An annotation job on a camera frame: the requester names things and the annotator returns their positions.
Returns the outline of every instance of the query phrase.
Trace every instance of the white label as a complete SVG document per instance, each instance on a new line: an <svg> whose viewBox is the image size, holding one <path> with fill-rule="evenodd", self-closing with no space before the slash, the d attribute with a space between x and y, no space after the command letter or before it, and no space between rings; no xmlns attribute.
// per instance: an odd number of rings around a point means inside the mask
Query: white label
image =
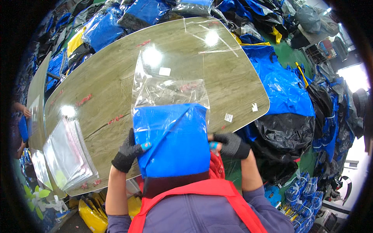
<svg viewBox="0 0 373 233"><path fill-rule="evenodd" d="M170 73L171 73L171 68L161 67L159 69L159 75L170 76Z"/></svg>
<svg viewBox="0 0 373 233"><path fill-rule="evenodd" d="M230 115L228 113L225 114L225 118L224 120L228 121L228 122L232 122L233 120L233 115Z"/></svg>
<svg viewBox="0 0 373 233"><path fill-rule="evenodd" d="M252 107L251 109L252 109L253 111L258 111L258 106L256 105L256 103L252 104L252 106L253 106L253 107Z"/></svg>

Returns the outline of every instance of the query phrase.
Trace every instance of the black glove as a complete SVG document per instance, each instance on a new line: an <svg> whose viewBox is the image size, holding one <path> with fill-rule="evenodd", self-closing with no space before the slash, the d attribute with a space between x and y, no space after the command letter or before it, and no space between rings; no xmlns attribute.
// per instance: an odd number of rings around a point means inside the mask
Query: black glove
<svg viewBox="0 0 373 233"><path fill-rule="evenodd" d="M245 159L250 152L250 145L242 141L235 133L215 133L214 141L210 142L210 148L217 147L217 142L222 143L220 154L232 158Z"/></svg>
<svg viewBox="0 0 373 233"><path fill-rule="evenodd" d="M131 169L132 163L135 161L135 158L149 150L151 146L152 145L150 142L135 145L134 129L131 128L129 130L128 137L119 147L117 155L115 156L114 160L112 160L112 165L119 171L128 173Z"/></svg>

